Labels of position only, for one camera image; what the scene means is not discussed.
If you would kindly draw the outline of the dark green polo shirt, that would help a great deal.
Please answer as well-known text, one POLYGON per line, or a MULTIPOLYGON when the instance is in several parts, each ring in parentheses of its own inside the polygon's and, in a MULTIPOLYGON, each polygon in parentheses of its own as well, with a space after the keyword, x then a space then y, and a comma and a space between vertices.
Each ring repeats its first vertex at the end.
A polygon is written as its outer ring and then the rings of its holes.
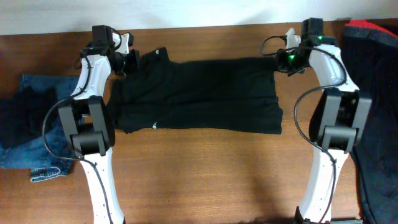
POLYGON ((116 129, 228 129, 281 134, 283 111, 275 90, 275 60, 246 57, 184 63, 162 47, 115 80, 107 104, 116 129))

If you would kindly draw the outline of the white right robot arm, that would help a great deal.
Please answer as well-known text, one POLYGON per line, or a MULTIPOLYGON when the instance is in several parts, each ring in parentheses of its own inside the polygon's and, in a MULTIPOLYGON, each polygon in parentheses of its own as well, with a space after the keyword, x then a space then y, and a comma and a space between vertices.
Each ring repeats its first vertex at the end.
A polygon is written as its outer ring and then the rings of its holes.
POLYGON ((311 93, 322 95, 313 112, 308 133, 297 131, 313 146, 313 161, 304 197, 294 223, 331 223, 331 205, 341 169, 363 134, 371 97, 354 84, 335 45, 298 45, 280 49, 276 58, 284 73, 293 75, 313 68, 319 86, 303 93, 294 105, 298 120, 301 101, 311 93))

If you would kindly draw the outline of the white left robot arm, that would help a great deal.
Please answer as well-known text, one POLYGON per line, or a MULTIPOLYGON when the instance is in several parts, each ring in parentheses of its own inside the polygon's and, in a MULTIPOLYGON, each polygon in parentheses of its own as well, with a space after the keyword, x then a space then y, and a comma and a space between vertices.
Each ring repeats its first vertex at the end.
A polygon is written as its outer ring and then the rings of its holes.
POLYGON ((68 147, 80 162, 88 183, 94 223, 125 223, 112 168, 115 131, 103 95, 111 72, 138 66, 139 51, 81 52, 81 73, 70 98, 58 107, 68 147))

